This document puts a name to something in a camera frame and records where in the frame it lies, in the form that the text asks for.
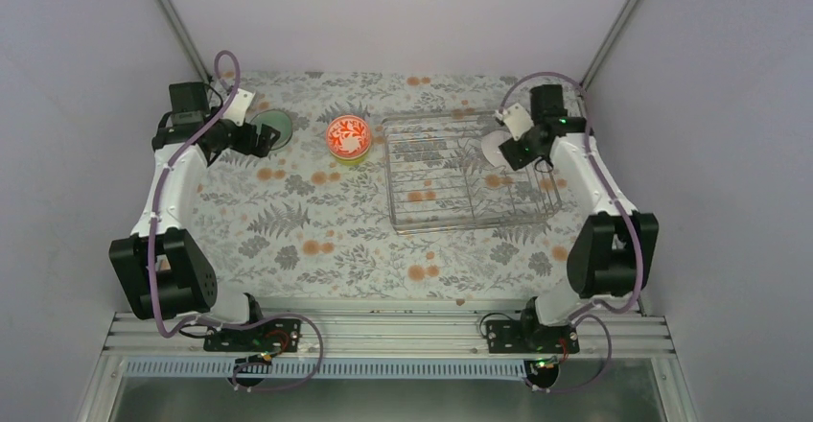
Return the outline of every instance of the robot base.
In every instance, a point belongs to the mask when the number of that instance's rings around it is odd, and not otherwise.
[[[522,323],[515,320],[495,319],[485,322],[488,353],[505,354],[562,354],[562,341],[569,354],[579,352],[576,330],[569,324],[562,326],[536,325],[531,335],[523,331]]]
[[[254,296],[248,297],[248,322],[263,317],[260,304]],[[247,330],[222,329],[209,334],[203,342],[207,352],[256,352],[278,355],[295,353],[301,337],[302,321],[294,318],[277,318]]]

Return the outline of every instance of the bowl with orange pattern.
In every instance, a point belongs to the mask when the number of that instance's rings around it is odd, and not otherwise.
[[[358,165],[373,144],[373,133],[367,122],[360,117],[341,115],[328,125],[325,142],[339,163]]]

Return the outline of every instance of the gray wall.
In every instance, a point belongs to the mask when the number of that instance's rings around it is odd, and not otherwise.
[[[643,0],[591,88],[701,420],[810,420],[813,0]]]
[[[0,408],[73,420],[126,305],[107,246],[146,200],[166,85],[194,74],[152,0],[0,9]]]
[[[173,0],[173,4],[203,55],[214,55],[228,40],[246,70],[507,75],[533,72],[544,64],[580,76],[624,1]],[[236,5],[239,14],[234,13]]]

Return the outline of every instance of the wire rack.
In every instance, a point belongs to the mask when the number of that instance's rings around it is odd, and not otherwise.
[[[390,220],[398,234],[538,223],[561,207],[552,171],[494,167],[480,149],[490,112],[383,121]]]

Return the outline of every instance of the table surface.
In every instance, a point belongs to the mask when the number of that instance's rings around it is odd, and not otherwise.
[[[232,77],[225,74],[227,82]],[[259,296],[527,299],[566,276],[583,222],[567,183],[543,223],[399,236],[389,221],[381,121],[407,113],[465,117],[493,110],[517,79],[377,73],[244,73],[257,92],[250,119],[278,109],[293,120],[269,157],[227,151],[197,188],[190,232],[219,281]],[[532,81],[510,104],[527,106]],[[566,107],[579,113],[565,84]],[[338,115],[365,118],[375,144],[358,166],[336,164],[324,133]]]

